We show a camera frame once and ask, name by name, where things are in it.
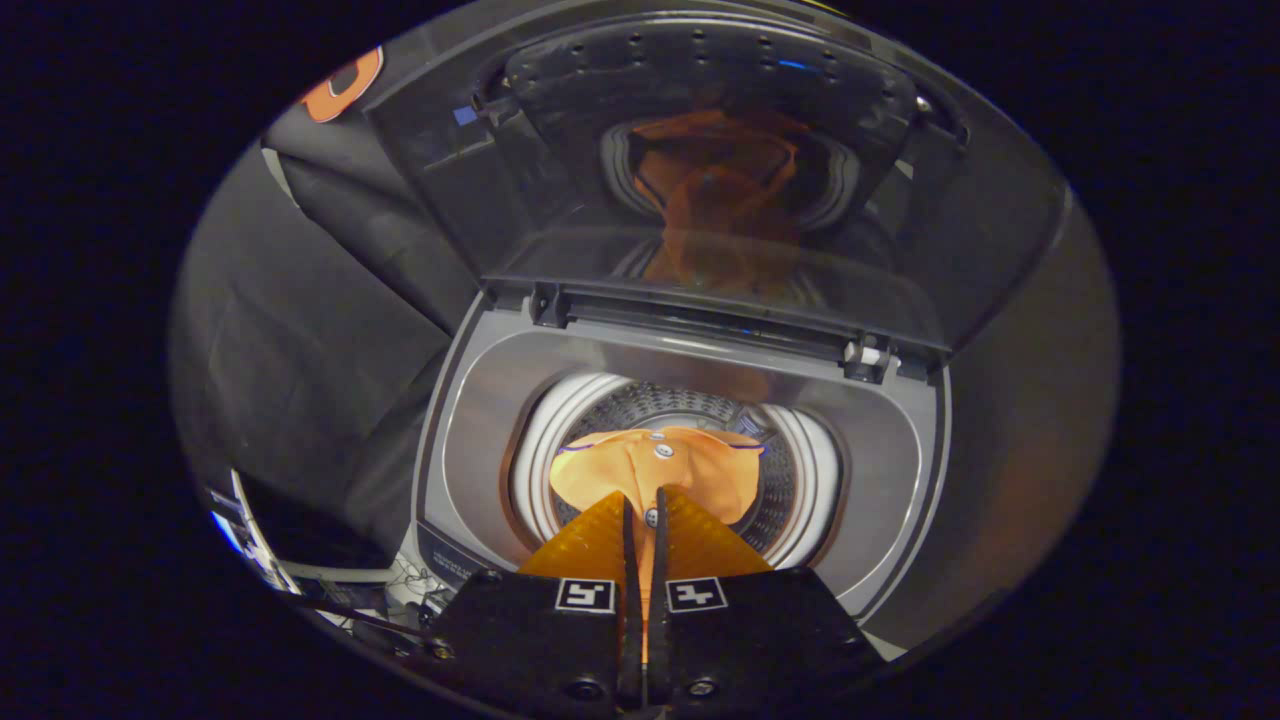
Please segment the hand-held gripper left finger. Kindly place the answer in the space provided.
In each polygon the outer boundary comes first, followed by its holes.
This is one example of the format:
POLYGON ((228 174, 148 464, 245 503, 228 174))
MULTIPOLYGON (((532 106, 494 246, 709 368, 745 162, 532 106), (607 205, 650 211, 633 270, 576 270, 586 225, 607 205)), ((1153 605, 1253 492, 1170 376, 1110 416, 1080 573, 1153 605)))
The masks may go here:
POLYGON ((474 573, 429 626, 426 676, 504 714, 643 703, 635 512, 613 492, 517 571, 474 573))

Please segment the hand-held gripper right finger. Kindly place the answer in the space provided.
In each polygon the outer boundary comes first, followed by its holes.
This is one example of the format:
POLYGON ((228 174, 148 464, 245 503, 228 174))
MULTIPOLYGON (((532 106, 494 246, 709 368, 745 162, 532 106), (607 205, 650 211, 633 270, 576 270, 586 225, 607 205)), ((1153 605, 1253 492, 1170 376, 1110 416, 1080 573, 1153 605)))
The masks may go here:
POLYGON ((771 569, 684 489, 657 496, 645 700, 658 707, 824 707, 886 660, 810 568, 771 569))

